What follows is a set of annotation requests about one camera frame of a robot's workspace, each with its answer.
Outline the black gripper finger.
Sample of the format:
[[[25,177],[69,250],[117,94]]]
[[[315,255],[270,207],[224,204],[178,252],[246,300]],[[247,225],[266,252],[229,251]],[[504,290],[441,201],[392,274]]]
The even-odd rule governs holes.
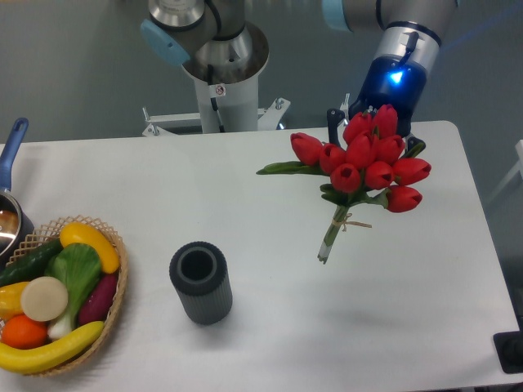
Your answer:
[[[424,149],[426,143],[416,136],[408,136],[405,138],[405,153],[402,158],[416,158]]]
[[[338,138],[338,127],[343,124],[346,119],[345,111],[342,109],[331,108],[326,111],[327,129],[329,143],[340,146]]]

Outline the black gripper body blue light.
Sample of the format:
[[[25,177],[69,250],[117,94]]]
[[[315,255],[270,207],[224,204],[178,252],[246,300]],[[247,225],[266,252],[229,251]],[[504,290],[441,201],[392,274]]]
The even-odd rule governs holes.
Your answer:
[[[349,119],[372,107],[392,105],[398,117],[396,133],[406,137],[411,132],[413,112],[418,104],[427,76],[423,67],[381,56],[370,65],[356,101],[349,107]]]

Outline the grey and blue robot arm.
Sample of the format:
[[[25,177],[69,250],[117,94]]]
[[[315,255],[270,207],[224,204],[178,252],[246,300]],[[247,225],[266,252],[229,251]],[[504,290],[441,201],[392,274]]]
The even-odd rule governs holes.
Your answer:
[[[270,130],[279,105],[258,110],[258,77],[269,58],[264,33],[245,18],[241,1],[151,1],[141,35],[166,63],[193,79],[205,133]],[[332,29],[380,29],[382,39],[355,101],[327,112],[329,141],[359,112],[385,104],[398,115],[408,151],[423,147],[411,119],[440,51],[456,1],[324,1]]]

